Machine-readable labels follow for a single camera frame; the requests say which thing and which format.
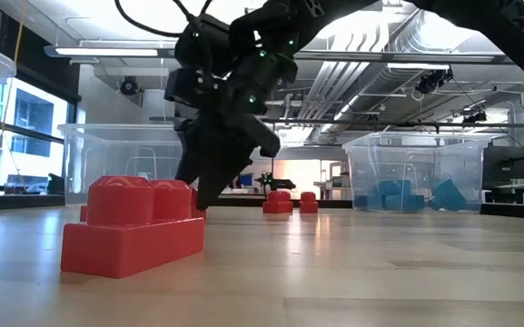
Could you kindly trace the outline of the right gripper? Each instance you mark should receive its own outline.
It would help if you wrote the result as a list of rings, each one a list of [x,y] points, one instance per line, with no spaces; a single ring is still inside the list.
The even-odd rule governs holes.
[[[191,17],[176,43],[175,59],[180,68],[222,81],[214,102],[198,110],[263,114],[276,83],[293,81],[298,71],[293,61],[298,32],[292,22],[291,13],[250,13],[229,25],[208,14]],[[212,205],[252,163],[255,148],[269,157],[281,148],[279,137],[255,115],[187,119],[175,131],[183,148],[175,179],[187,184],[199,179],[199,210]]]

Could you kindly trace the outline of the black round spotlight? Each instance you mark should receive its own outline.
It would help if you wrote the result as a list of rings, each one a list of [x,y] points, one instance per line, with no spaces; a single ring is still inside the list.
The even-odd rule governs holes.
[[[139,91],[139,84],[135,76],[126,76],[120,85],[120,92],[126,96],[132,96]]]

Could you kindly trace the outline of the silver conduit pipes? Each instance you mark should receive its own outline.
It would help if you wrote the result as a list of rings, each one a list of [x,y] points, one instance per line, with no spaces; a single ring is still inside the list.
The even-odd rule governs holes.
[[[369,65],[366,62],[325,62],[302,102],[298,118],[322,118]]]

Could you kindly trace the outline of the white LED light bar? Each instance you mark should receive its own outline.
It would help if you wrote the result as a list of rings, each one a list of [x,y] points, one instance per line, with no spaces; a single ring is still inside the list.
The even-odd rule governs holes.
[[[156,49],[132,49],[132,48],[56,48],[59,55],[69,56],[140,56],[156,57]]]
[[[424,63],[387,63],[389,69],[412,69],[412,70],[449,70],[449,64],[424,64]]]

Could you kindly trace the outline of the large window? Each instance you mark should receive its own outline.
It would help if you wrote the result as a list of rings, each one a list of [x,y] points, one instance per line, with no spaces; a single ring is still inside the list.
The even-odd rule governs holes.
[[[0,84],[0,187],[4,193],[45,194],[64,169],[58,126],[72,106],[17,78]]]

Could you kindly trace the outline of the black ceiling-mounted device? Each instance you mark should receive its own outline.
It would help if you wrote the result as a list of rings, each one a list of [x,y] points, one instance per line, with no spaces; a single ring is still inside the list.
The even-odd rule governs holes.
[[[452,79],[453,72],[451,68],[446,70],[433,70],[420,77],[420,81],[415,86],[415,89],[420,94],[430,94]]]
[[[464,124],[475,124],[480,122],[486,122],[488,120],[487,114],[484,110],[475,111],[464,111],[463,120]]]

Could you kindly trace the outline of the black monitor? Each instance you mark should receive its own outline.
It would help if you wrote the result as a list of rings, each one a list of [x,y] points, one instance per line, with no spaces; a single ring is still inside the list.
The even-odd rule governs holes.
[[[483,149],[483,181],[524,179],[524,148],[488,146]]]

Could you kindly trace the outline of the black overhead frame beam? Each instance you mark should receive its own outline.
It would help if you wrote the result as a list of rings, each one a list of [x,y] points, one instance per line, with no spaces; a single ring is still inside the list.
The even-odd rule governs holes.
[[[106,48],[106,47],[61,47],[48,45],[44,52],[50,57],[113,57],[113,58],[165,58],[174,59],[174,50],[169,48],[132,48],[156,49],[156,57],[140,56],[69,56],[58,54],[56,48]],[[335,62],[369,62],[369,63],[424,63],[424,64],[488,64],[519,65],[504,54],[495,53],[393,53],[393,52],[337,52],[327,50],[302,50],[294,55],[300,61],[335,61]]]

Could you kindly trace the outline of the black aluminium table frame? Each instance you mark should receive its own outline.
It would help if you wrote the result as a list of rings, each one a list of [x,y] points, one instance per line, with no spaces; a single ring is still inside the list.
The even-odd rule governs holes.
[[[219,198],[213,206],[261,207],[262,198]],[[65,206],[63,195],[0,195],[0,210]],[[484,203],[480,213],[524,218],[524,204]]]

